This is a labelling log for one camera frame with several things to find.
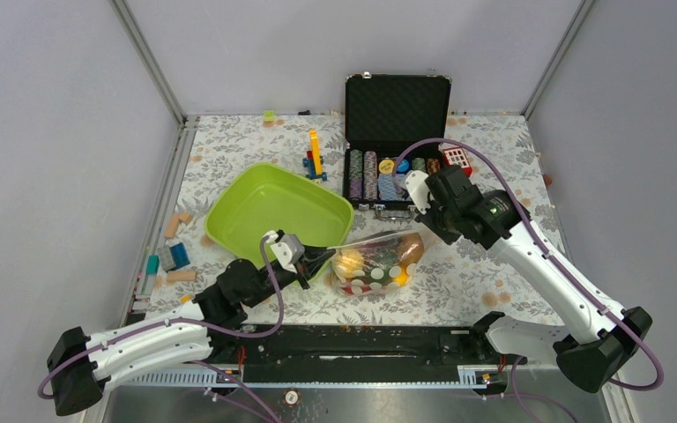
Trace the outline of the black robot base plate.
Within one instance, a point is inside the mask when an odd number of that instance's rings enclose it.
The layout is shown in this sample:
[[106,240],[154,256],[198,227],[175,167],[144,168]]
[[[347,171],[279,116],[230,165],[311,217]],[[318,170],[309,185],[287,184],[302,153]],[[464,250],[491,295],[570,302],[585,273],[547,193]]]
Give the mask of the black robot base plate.
[[266,338],[215,333],[211,344],[205,363],[251,384],[443,384],[467,369],[494,375],[516,359],[467,326],[285,324]]

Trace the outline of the orange yellow mango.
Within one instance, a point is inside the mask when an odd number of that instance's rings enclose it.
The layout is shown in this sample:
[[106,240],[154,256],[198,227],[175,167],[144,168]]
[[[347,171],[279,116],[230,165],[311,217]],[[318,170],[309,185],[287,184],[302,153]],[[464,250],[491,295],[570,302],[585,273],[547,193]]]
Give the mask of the orange yellow mango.
[[395,278],[388,278],[383,282],[382,289],[385,292],[393,292],[407,285],[409,276],[402,273]]

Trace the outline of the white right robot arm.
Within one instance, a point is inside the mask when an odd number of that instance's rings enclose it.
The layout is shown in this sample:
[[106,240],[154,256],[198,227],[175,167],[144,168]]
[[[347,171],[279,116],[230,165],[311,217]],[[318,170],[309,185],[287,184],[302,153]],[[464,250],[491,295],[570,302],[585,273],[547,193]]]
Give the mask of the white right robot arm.
[[412,171],[404,185],[416,221],[448,245],[464,238],[503,260],[562,320],[547,325],[490,312],[471,328],[475,359],[524,356],[557,366],[579,389],[596,393],[639,350],[650,315],[602,293],[548,241],[510,189],[483,192],[459,167]]

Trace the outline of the clear zip top bag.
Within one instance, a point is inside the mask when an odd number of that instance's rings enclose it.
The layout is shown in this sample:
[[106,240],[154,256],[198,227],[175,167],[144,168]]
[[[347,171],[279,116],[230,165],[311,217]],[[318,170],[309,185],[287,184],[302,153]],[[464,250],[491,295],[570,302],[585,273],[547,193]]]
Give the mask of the clear zip top bag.
[[336,247],[331,284],[347,296],[386,294],[408,286],[433,245],[421,230],[384,231]]

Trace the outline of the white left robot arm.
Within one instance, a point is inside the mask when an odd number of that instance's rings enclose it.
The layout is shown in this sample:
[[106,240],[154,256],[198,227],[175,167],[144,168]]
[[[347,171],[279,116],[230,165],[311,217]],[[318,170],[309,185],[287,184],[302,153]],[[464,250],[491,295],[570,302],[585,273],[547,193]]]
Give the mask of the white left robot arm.
[[47,359],[48,376],[38,395],[53,402],[56,415],[69,416],[100,402],[104,394],[137,376],[212,356],[231,360],[244,337],[239,327],[253,308],[293,282],[309,281],[335,255],[335,249],[306,247],[297,258],[287,251],[257,268],[236,259],[213,285],[164,315],[129,326],[87,335],[65,331]]

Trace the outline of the dark green avocado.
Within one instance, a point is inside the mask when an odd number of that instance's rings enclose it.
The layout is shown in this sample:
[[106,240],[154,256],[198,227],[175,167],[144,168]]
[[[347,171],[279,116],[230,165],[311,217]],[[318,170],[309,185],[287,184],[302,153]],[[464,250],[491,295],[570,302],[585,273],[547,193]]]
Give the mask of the dark green avocado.
[[399,262],[397,250],[390,247],[368,249],[363,256],[365,265],[371,271],[375,268],[387,271]]

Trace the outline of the brown potato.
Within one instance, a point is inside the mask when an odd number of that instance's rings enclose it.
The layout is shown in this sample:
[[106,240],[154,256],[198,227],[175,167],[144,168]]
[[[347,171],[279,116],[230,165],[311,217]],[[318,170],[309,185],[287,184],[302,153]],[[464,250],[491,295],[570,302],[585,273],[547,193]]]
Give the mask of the brown potato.
[[425,243],[421,234],[417,232],[404,234],[396,252],[401,266],[418,263],[425,253]]

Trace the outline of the yellow lemon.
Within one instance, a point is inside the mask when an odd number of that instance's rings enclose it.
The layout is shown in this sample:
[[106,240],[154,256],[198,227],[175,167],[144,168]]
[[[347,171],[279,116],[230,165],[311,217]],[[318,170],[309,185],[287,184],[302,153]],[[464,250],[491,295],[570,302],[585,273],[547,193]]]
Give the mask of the yellow lemon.
[[364,256],[358,249],[341,249],[333,258],[332,268],[342,278],[351,278],[362,271]]

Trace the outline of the red apple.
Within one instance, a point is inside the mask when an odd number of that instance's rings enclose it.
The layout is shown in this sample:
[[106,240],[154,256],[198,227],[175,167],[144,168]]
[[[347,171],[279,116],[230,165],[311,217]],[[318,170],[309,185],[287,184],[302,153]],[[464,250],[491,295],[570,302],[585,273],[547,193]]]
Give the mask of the red apple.
[[352,279],[345,282],[339,290],[347,295],[363,295],[371,292],[372,286],[361,279]]

